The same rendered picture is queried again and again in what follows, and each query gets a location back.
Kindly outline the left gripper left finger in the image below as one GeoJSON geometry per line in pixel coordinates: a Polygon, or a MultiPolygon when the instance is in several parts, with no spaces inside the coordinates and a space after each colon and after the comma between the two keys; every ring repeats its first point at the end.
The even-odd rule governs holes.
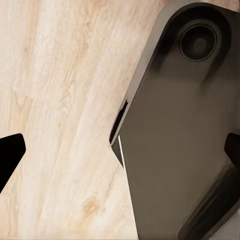
{"type": "Polygon", "coordinates": [[[26,152],[21,133],[0,138],[0,193],[26,152]]]}

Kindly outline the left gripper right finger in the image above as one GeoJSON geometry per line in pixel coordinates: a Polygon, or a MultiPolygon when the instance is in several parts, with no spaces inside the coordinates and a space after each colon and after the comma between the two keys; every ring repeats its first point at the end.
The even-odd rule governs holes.
{"type": "Polygon", "coordinates": [[[240,173],[240,135],[228,133],[224,151],[240,173]]]}

